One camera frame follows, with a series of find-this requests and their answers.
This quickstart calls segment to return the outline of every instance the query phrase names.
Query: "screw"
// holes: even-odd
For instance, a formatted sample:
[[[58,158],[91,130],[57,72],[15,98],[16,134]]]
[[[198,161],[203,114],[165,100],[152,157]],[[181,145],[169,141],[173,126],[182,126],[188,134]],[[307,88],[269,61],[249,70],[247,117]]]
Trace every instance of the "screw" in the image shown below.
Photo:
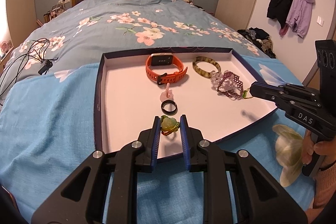
[[[240,150],[238,152],[238,155],[241,156],[242,158],[246,158],[249,155],[249,153],[246,150]]]
[[[201,140],[201,141],[199,142],[199,145],[202,146],[202,147],[207,147],[207,146],[210,145],[210,143],[209,143],[209,141],[207,141],[207,140]]]
[[[132,147],[133,148],[139,148],[142,146],[142,143],[139,141],[132,142]]]
[[[97,150],[97,151],[92,153],[92,156],[96,159],[99,159],[99,158],[101,158],[101,156],[103,156],[103,152]]]

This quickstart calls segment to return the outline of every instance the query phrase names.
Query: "hand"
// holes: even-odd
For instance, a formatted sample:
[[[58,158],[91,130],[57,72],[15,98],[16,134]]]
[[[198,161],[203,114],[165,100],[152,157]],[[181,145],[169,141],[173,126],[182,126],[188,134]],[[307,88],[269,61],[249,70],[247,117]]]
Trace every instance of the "hand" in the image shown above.
[[[313,152],[318,155],[326,156],[321,167],[324,168],[336,161],[336,138],[334,140],[321,141],[316,144],[311,140],[311,132],[306,130],[306,134],[304,135],[302,142],[302,162],[303,164],[309,164],[311,162]]]

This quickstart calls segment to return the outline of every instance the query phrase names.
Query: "blue blanket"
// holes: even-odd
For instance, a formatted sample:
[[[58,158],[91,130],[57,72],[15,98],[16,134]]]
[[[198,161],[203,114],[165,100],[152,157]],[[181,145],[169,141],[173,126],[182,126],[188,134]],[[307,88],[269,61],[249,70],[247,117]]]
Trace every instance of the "blue blanket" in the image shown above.
[[[0,182],[16,197],[28,221],[95,150],[92,110],[97,62],[103,52],[173,46],[234,48],[267,83],[300,84],[281,62],[182,0],[86,0],[34,31],[14,56],[41,37],[52,38],[46,58],[58,58],[57,62],[47,75],[37,76],[42,65],[31,59],[0,113]],[[277,110],[220,146],[234,152],[247,149],[307,209],[314,182],[300,175],[297,152],[303,134],[304,128]],[[139,174],[138,222],[201,223],[202,189],[202,174],[186,172],[183,159],[158,164],[153,174]]]

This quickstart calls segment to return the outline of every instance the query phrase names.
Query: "knit sweater sleeve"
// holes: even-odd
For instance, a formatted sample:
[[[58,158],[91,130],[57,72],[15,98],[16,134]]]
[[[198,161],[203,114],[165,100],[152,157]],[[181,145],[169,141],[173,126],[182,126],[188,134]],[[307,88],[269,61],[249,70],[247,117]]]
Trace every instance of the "knit sweater sleeve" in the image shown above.
[[[336,164],[316,175],[316,193],[313,208],[306,211],[308,223],[322,212],[336,190]]]

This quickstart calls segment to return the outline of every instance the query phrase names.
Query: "smartwatch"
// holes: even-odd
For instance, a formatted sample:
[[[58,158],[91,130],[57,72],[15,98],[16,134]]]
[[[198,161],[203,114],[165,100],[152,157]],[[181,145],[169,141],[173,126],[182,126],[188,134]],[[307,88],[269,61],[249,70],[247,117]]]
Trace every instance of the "smartwatch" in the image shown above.
[[[167,66],[171,64],[175,65],[178,68],[178,71],[170,74],[164,73],[162,75],[158,75],[150,69],[150,67]],[[187,69],[188,67],[184,69],[181,60],[179,60],[175,55],[171,53],[152,54],[147,58],[146,61],[147,77],[150,80],[156,82],[158,85],[178,82],[185,76],[185,74],[187,73]]]

